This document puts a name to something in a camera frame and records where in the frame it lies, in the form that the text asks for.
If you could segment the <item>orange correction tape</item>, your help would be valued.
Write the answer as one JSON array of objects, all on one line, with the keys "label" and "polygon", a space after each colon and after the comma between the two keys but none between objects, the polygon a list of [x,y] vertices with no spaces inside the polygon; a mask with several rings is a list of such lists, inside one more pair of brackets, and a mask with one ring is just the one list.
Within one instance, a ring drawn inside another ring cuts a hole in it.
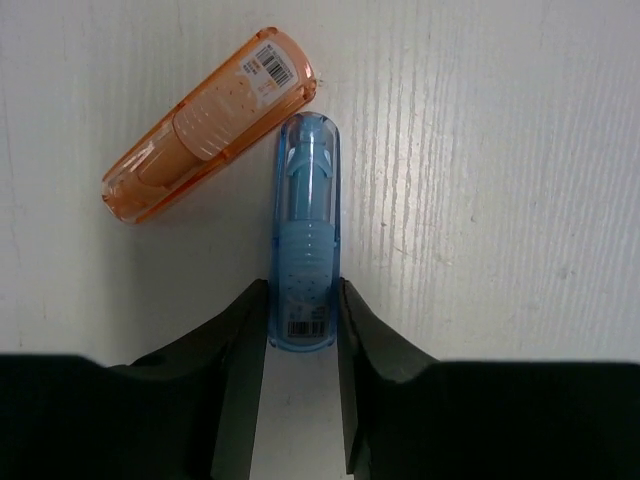
[{"label": "orange correction tape", "polygon": [[258,31],[105,173],[105,206],[125,223],[144,222],[308,104],[316,88],[290,36]]}]

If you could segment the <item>blue correction tape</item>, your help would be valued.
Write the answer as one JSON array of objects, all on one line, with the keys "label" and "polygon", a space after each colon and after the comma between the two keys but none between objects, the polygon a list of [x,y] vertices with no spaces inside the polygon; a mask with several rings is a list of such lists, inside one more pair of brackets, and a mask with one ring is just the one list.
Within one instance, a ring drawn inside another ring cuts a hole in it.
[{"label": "blue correction tape", "polygon": [[315,112],[282,126],[275,176],[268,339],[309,353],[336,338],[340,281],[341,146]]}]

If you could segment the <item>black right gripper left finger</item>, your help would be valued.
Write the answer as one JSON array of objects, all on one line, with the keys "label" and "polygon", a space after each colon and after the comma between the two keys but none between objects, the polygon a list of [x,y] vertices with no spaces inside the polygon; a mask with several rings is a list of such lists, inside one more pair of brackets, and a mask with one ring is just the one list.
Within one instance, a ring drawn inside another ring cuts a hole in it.
[{"label": "black right gripper left finger", "polygon": [[263,378],[268,288],[128,365],[1,358],[5,479],[246,479]]}]

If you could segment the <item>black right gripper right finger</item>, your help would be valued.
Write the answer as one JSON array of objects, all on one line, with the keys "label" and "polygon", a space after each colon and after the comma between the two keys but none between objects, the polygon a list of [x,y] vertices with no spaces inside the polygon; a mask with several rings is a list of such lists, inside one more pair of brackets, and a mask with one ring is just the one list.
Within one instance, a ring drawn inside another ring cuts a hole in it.
[{"label": "black right gripper right finger", "polygon": [[339,288],[346,470],[356,479],[635,479],[639,367],[445,361]]}]

